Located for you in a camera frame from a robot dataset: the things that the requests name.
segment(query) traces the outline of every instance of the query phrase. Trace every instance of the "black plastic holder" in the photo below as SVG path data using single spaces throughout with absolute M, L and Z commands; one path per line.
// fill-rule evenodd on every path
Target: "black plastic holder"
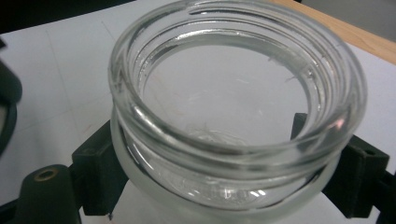
M 306 114 L 295 114 L 292 138 L 304 127 L 305 118 Z M 81 206 L 87 216 L 111 218 L 128 177 L 111 142 L 110 122 L 72 157 L 68 169 L 53 165 L 28 175 L 20 198 L 0 207 L 0 223 L 21 223 L 18 221 L 23 219 L 25 224 L 79 224 Z M 377 224 L 394 224 L 396 178 L 386 171 L 388 161 L 387 154 L 353 136 L 322 192 L 347 218 L 368 217 L 375 206 L 381 212 Z

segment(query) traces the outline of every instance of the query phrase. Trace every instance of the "clear glass jar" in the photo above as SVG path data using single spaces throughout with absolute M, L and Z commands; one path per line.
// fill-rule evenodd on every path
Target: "clear glass jar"
M 125 173 L 170 223 L 263 223 L 318 194 L 361 121 L 346 44 L 263 1 L 181 1 L 118 40 L 112 136 Z M 307 113 L 290 140 L 294 113 Z

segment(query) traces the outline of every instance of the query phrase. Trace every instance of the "white table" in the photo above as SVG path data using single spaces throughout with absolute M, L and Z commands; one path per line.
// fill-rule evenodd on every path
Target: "white table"
M 21 79 L 15 133 L 0 159 L 0 204 L 16 199 L 22 180 L 46 165 L 71 164 L 72 152 L 110 118 L 107 65 L 123 30 L 155 7 L 171 0 L 141 0 L 118 7 L 1 35 L 7 49 L 0 59 Z M 369 86 L 367 112 L 356 135 L 391 156 L 396 170 L 396 65 L 350 46 L 361 61 Z M 161 223 L 155 210 L 128 184 L 113 223 Z M 345 219 L 322 194 L 277 223 L 370 223 Z M 110 223 L 84 217 L 84 223 Z

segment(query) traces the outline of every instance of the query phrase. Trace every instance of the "wooden surface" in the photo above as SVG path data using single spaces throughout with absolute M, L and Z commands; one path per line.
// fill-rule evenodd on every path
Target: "wooden surface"
M 292 0 L 270 0 L 284 7 L 300 11 L 308 17 L 319 21 L 344 41 L 360 49 L 374 54 L 390 63 L 396 64 L 396 43 L 378 35 L 373 35 L 344 21 L 337 20 L 311 7 L 304 6 Z

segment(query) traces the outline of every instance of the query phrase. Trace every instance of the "jar rim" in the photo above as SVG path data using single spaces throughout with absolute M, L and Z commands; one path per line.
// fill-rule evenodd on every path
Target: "jar rim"
M 337 59 L 340 61 L 340 63 L 343 65 L 342 67 L 342 72 L 345 73 L 345 76 L 351 79 L 350 81 L 350 86 L 347 86 L 347 95 L 345 98 L 347 98 L 346 101 L 343 101 L 343 105 L 338 106 L 333 113 L 328 116 L 325 120 L 322 120 L 320 125 L 317 126 L 315 129 L 309 130 L 308 132 L 299 135 L 297 138 L 291 139 L 288 142 L 282 142 L 282 143 L 276 143 L 272 145 L 263 145 L 263 146 L 232 146 L 232 145 L 223 145 L 223 144 L 217 144 L 217 143 L 211 143 L 211 142 L 206 142 L 197 138 L 193 138 L 191 136 L 188 136 L 184 134 L 183 132 L 170 127 L 166 122 L 162 121 L 161 119 L 158 119 L 153 112 L 151 112 L 147 106 L 145 106 L 144 102 L 141 100 L 139 97 L 138 93 L 133 90 L 132 84 L 129 84 L 127 87 L 129 90 L 129 94 L 131 94 L 131 98 L 134 100 L 134 111 L 133 112 L 125 112 L 126 107 L 125 104 L 123 103 L 122 100 L 124 98 L 119 97 L 117 95 L 113 94 L 113 100 L 115 107 L 117 108 L 117 113 L 119 114 L 119 117 L 122 117 L 121 120 L 125 121 L 127 118 L 125 118 L 125 115 L 131 115 L 131 113 L 138 114 L 138 117 L 143 118 L 145 120 L 149 120 L 149 122 L 138 122 L 135 127 L 139 129 L 142 133 L 153 133 L 153 132 L 160 132 L 162 133 L 161 136 L 159 135 L 150 135 L 151 139 L 155 139 L 155 141 L 160 142 L 161 144 L 164 144 L 165 146 L 177 148 L 177 151 L 180 152 L 185 152 L 186 154 L 189 155 L 194 155 L 194 156 L 200 156 L 202 158 L 206 159 L 211 159 L 213 156 L 213 151 L 208 153 L 207 149 L 208 148 L 216 148 L 218 152 L 229 152 L 229 153 L 240 153 L 240 155 L 246 156 L 247 154 L 251 154 L 252 156 L 255 155 L 255 153 L 263 153 L 263 152 L 271 152 L 274 150 L 280 150 L 280 149 L 288 149 L 291 147 L 296 147 L 300 144 L 303 144 L 305 142 L 310 142 L 310 141 L 316 141 L 318 140 L 323 134 L 332 132 L 334 126 L 338 125 L 337 128 L 346 128 L 347 132 L 345 136 L 340 137 L 337 139 L 337 141 L 332 142 L 332 144 L 327 145 L 327 146 L 322 146 L 323 149 L 321 151 L 314 151 L 311 153 L 307 153 L 298 161 L 294 161 L 292 164 L 303 164 L 306 163 L 307 161 L 312 161 L 315 158 L 321 158 L 324 157 L 325 155 L 332 154 L 330 149 L 339 144 L 340 142 L 345 142 L 348 138 L 351 137 L 352 132 L 356 130 L 357 126 L 361 122 L 363 112 L 366 106 L 366 82 L 363 76 L 363 72 L 361 71 L 361 66 L 352 53 L 352 51 L 349 49 L 349 47 L 335 34 L 333 34 L 330 30 L 328 30 L 326 27 L 321 25 L 320 23 L 313 21 L 312 19 L 309 19 L 305 15 L 292 11 L 291 9 L 269 3 L 269 2 L 263 2 L 263 1 L 241 1 L 241 0 L 195 0 L 195 1 L 179 1 L 175 3 L 171 3 L 169 5 L 166 5 L 161 8 L 157 8 L 150 13 L 146 14 L 142 18 L 140 18 L 138 21 L 133 23 L 118 39 L 116 46 L 112 52 L 111 58 L 110 58 L 110 66 L 109 66 L 109 83 L 110 83 L 110 89 L 112 92 L 115 92 L 117 87 L 114 83 L 117 82 L 115 80 L 116 76 L 113 76 L 113 74 L 116 71 L 116 68 L 118 66 L 124 66 L 120 65 L 117 63 L 119 57 L 120 57 L 120 51 L 121 47 L 125 44 L 128 43 L 131 39 L 131 34 L 134 35 L 139 35 L 139 32 L 144 32 L 146 25 L 148 23 L 153 22 L 155 20 L 160 20 L 161 17 L 171 14 L 175 11 L 178 10 L 183 10 L 187 7 L 201 7 L 201 6 L 210 6 L 210 4 L 228 4 L 228 5 L 245 5 L 245 6 L 251 6 L 255 8 L 266 8 L 266 10 L 274 10 L 276 11 L 279 15 L 284 14 L 287 15 L 290 20 L 297 20 L 300 22 L 303 26 L 309 27 L 311 30 L 315 30 L 321 37 L 326 39 L 334 48 L 337 52 L 339 52 L 339 55 L 341 56 L 341 59 Z M 342 118 L 350 113 L 351 108 L 354 108 L 353 110 L 353 120 L 350 121 L 348 124 L 342 123 Z M 186 151 L 186 146 L 193 148 L 193 151 Z

